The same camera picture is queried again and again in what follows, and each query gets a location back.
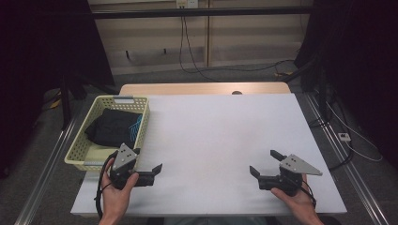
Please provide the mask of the white table cover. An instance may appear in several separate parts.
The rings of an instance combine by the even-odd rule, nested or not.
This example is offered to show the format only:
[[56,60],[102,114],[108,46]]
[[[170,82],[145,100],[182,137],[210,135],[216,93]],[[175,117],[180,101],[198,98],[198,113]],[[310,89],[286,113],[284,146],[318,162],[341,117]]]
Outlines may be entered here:
[[294,154],[321,171],[308,179],[317,212],[344,212],[294,95],[152,96],[149,109],[138,168],[162,170],[153,186],[132,190],[130,216],[286,215],[288,208],[250,173],[278,173],[271,150]]

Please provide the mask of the black shorts with blue print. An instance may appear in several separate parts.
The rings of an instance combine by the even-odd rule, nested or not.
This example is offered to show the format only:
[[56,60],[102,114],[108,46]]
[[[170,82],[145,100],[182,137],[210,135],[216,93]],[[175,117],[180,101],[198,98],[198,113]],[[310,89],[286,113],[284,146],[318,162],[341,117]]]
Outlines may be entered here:
[[122,143],[132,148],[138,137],[143,115],[136,112],[105,109],[84,131],[92,143],[119,147]]

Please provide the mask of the black curtain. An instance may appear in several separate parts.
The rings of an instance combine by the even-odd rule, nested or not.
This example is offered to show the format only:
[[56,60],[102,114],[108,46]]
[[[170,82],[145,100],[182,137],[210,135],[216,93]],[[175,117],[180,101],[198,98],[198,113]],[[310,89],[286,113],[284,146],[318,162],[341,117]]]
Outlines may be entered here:
[[398,0],[313,0],[296,58],[320,59],[328,80],[398,170]]
[[0,0],[0,179],[62,76],[78,99],[115,84],[88,0]]

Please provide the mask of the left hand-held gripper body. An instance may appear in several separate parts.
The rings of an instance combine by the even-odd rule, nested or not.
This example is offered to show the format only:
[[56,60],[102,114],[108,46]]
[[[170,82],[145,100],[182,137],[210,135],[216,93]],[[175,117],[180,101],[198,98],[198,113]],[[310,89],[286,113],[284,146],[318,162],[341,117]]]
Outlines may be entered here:
[[[136,173],[135,165],[138,162],[139,155],[132,149],[122,143],[117,150],[115,161],[111,166],[110,179],[113,186],[117,189],[123,189],[128,179],[133,173]],[[136,187],[153,186],[155,176],[153,172],[138,172],[139,178],[135,184]]]

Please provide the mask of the black horizontal metal bar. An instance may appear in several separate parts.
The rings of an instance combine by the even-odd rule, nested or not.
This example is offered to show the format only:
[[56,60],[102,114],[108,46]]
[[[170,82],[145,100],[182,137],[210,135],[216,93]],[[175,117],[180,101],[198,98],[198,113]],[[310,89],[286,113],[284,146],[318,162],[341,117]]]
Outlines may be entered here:
[[226,7],[226,8],[184,8],[151,9],[131,11],[96,11],[94,19],[136,19],[136,18],[171,18],[171,17],[211,17],[245,15],[285,15],[309,14],[314,7]]

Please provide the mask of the person's right hand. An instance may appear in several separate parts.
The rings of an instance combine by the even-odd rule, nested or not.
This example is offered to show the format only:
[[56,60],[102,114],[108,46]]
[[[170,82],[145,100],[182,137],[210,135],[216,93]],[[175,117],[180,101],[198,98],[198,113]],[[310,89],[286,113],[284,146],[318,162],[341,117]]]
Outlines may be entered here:
[[286,195],[282,190],[276,187],[270,192],[287,205],[298,221],[300,218],[316,215],[311,198],[302,190],[294,197]]

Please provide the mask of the white wall socket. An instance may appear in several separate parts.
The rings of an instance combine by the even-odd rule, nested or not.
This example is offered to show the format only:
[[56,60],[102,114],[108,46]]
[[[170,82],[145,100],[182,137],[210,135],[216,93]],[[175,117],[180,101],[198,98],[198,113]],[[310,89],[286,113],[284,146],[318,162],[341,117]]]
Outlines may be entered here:
[[198,8],[198,0],[176,0],[177,8]]

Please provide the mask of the person's left hand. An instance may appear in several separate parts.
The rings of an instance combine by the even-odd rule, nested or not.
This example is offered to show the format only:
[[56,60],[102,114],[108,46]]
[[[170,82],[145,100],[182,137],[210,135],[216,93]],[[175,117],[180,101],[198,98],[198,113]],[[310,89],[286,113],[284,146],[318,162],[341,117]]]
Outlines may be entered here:
[[133,173],[128,179],[127,184],[123,189],[117,189],[113,187],[108,175],[108,171],[113,165],[114,161],[115,160],[111,158],[107,163],[100,185],[102,190],[102,201],[103,201],[102,218],[119,217],[122,219],[130,204],[130,194],[139,178],[139,174],[136,172]]

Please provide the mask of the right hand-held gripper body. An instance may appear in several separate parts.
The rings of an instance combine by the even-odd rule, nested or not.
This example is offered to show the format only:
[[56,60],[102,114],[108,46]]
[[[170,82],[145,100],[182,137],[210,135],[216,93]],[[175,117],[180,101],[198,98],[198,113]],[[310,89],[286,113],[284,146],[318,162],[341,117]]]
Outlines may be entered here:
[[261,175],[257,178],[260,189],[271,190],[278,188],[288,196],[295,196],[302,186],[302,175],[319,175],[323,173],[317,168],[303,160],[302,158],[291,154],[286,159],[279,161],[280,173],[275,176]]

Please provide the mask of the black metal stand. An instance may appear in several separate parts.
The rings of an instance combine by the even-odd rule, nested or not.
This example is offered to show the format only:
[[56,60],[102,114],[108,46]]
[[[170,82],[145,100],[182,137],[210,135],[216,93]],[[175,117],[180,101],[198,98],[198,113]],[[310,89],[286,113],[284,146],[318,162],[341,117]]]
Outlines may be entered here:
[[65,130],[70,122],[70,106],[69,106],[69,90],[68,90],[68,81],[65,76],[61,78],[61,102],[62,102],[62,110],[63,110],[63,127]]

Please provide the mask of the aluminium floor rail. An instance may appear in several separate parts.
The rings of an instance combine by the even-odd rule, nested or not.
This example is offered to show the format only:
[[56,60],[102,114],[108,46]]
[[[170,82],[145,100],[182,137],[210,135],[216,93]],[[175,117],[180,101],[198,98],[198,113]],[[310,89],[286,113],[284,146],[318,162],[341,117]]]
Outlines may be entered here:
[[326,110],[330,112],[331,119],[327,121],[327,115],[321,114],[321,104],[317,102],[316,97],[306,94],[305,98],[312,109],[315,121],[322,128],[333,151],[335,152],[336,157],[339,159],[338,165],[335,166],[335,171],[338,169],[344,169],[352,187],[356,190],[360,201],[374,225],[391,225],[382,211],[380,204],[377,202],[375,195],[365,183],[357,167],[353,164],[354,156],[359,156],[360,158],[366,159],[370,162],[376,162],[376,159],[366,157],[362,153],[358,152],[351,146],[351,142],[342,142],[338,138],[338,134],[348,133],[350,136],[350,132],[352,132],[353,134],[358,135],[363,141],[366,141],[370,145],[373,144],[349,126],[344,120],[344,117],[339,116],[329,103],[326,102]]
[[49,186],[49,182],[53,176],[54,169],[61,158],[61,155],[66,149],[69,137],[74,130],[76,125],[76,119],[72,118],[66,125],[63,126],[57,142],[55,143],[53,150],[45,163],[45,166],[38,178],[38,181],[34,185],[28,199],[23,205],[23,209],[17,217],[14,225],[30,225],[34,219],[34,216],[40,206],[43,196]]

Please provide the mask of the pale yellow perforated plastic basket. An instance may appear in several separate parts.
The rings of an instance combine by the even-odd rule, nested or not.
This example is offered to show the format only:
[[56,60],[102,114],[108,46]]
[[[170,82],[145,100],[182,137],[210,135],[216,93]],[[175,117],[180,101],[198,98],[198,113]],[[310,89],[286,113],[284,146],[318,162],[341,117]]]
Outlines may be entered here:
[[140,96],[98,96],[64,158],[67,164],[74,165],[81,171],[99,171],[105,159],[119,148],[119,145],[107,146],[91,142],[84,132],[106,109],[142,115],[140,125],[132,134],[134,141],[131,149],[143,147],[150,115],[149,99]]

